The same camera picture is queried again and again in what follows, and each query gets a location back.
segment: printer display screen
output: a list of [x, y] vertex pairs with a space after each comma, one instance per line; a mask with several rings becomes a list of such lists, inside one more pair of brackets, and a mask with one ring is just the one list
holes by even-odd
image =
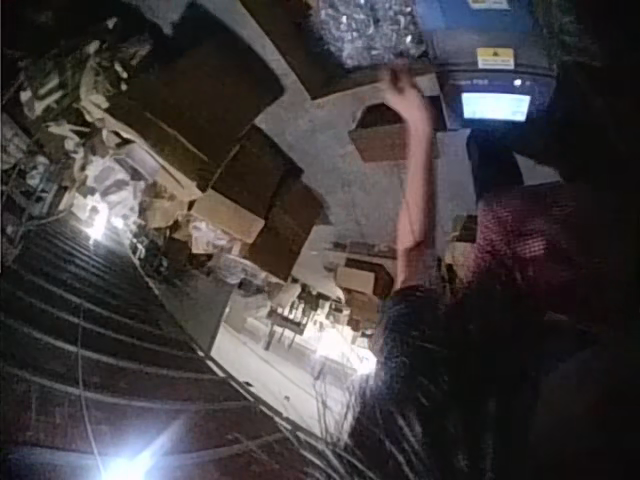
[[462, 94], [462, 111], [468, 120], [524, 122], [530, 102], [529, 95], [465, 92]]

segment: bubble wrap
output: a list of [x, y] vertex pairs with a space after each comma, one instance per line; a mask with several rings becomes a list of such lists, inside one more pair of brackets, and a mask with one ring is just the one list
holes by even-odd
[[414, 0], [317, 0], [316, 28], [347, 68], [415, 58], [425, 47], [413, 7]]

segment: yellow warning label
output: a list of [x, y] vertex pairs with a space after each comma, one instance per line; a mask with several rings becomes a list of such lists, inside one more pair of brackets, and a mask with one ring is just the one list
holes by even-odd
[[478, 48], [478, 68], [513, 70], [516, 60], [513, 48]]
[[469, 0], [474, 10], [510, 10], [507, 0]]

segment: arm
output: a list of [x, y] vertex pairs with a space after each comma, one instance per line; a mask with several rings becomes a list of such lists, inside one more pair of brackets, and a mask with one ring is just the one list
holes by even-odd
[[383, 77], [385, 102], [404, 119], [407, 183], [396, 234], [396, 288], [424, 282], [428, 252], [434, 247], [433, 120], [428, 103], [409, 73], [392, 68]]

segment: hand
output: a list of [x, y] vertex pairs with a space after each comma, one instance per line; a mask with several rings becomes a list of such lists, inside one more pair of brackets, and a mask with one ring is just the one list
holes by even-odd
[[412, 128], [433, 130], [431, 104], [413, 81], [406, 64], [385, 68], [381, 74], [384, 102]]

